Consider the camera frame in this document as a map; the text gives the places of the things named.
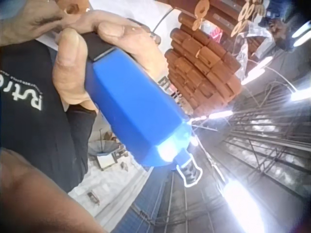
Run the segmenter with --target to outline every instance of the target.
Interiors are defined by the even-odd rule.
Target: hand
[[[135,22],[101,10],[89,11],[81,16],[66,16],[63,28],[73,28],[78,33],[97,32],[102,40],[130,53],[153,79],[167,67],[164,55],[150,34]]]
[[[27,0],[14,18],[1,22],[0,46],[36,39],[60,27],[64,16],[65,12],[53,0]]]
[[[93,11],[81,18],[68,19],[72,22],[64,25],[67,28],[59,36],[58,55],[53,70],[54,86],[68,104],[80,104],[89,110],[96,110],[84,89],[87,46],[78,32],[96,31],[101,39],[130,53],[152,78],[158,77],[167,65],[149,34],[125,18],[104,11]]]

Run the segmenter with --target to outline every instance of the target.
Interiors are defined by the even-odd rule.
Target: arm
[[[54,0],[27,0],[15,17],[0,20],[0,47],[36,39],[60,27],[64,16]]]
[[[14,44],[14,36],[10,30],[10,21],[0,20],[0,47]]]
[[[1,151],[1,222],[23,232],[104,233],[95,219],[15,152]]]

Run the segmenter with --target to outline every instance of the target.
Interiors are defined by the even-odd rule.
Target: bright light
[[[191,136],[191,137],[190,137],[190,143],[191,143],[192,145],[194,145],[195,147],[197,147],[197,146],[199,145],[198,140],[196,140],[196,138],[195,138],[194,136]]]
[[[218,119],[218,118],[222,118],[222,117],[229,117],[231,115],[233,115],[232,111],[224,111],[224,112],[213,113],[213,114],[209,115],[209,119]]]
[[[199,120],[206,120],[207,116],[200,116],[200,117],[196,117],[196,118],[191,118],[190,121],[188,122],[188,124],[192,124],[195,121],[199,121]]]
[[[292,38],[297,38],[311,28],[311,21],[306,22],[301,28],[299,28],[292,36]]]
[[[292,93],[292,101],[299,101],[311,98],[311,87],[305,90]]]
[[[158,145],[157,150],[165,162],[172,162],[178,154],[175,141],[171,137]]]
[[[238,182],[231,181],[224,188],[224,198],[246,233],[264,233],[259,208],[247,190]]]
[[[294,47],[301,46],[302,44],[306,43],[309,39],[311,39],[311,31],[308,31],[304,34],[301,38],[299,38],[295,43]]]
[[[265,66],[268,65],[272,60],[273,60],[273,56],[266,57],[266,58],[263,59],[254,69],[252,69],[251,72],[252,72],[253,70],[259,70],[259,69],[265,67]]]
[[[259,69],[259,70],[251,70],[248,73],[248,76],[246,79],[244,79],[241,84],[246,85],[250,83],[251,81],[255,80],[256,78],[260,77],[265,72],[265,69]]]

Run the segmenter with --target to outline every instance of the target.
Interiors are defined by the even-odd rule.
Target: blue tool
[[[114,134],[139,164],[174,163],[185,186],[196,184],[202,170],[187,151],[187,115],[127,53],[95,33],[83,38],[88,46],[85,87]]]

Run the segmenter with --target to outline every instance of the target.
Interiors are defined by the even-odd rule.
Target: fingernail
[[[101,23],[99,30],[107,36],[121,37],[124,35],[124,26],[112,23]]]
[[[64,66],[73,65],[78,54],[79,42],[79,35],[74,29],[63,30],[58,41],[58,63]]]

